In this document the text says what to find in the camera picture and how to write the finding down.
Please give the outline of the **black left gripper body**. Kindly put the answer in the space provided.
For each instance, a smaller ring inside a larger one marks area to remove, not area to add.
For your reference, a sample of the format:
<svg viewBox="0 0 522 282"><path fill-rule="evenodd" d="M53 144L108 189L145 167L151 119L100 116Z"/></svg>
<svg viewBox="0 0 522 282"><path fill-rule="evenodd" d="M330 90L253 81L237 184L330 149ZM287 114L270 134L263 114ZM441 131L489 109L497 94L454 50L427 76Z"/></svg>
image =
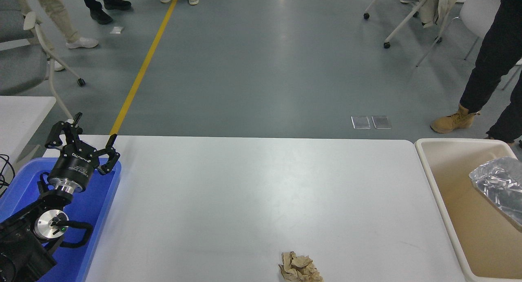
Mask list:
<svg viewBox="0 0 522 282"><path fill-rule="evenodd" d="M57 190L59 187L67 187L67 191L85 191L99 164L98 158L62 150L47 181Z"/></svg>

